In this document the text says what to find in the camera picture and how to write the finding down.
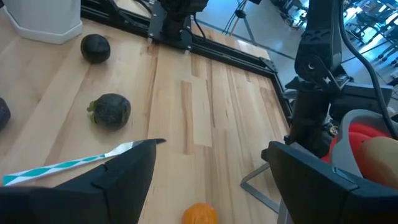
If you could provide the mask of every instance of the red object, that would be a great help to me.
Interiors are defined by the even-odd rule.
[[[380,130],[367,126],[365,124],[353,123],[349,126],[349,144],[353,151],[354,157],[356,157],[356,151],[359,149],[362,142],[365,140],[375,138],[378,136],[389,137],[386,133]],[[333,138],[329,147],[329,153],[321,158],[322,161],[330,163],[330,155],[337,141],[337,137]]]

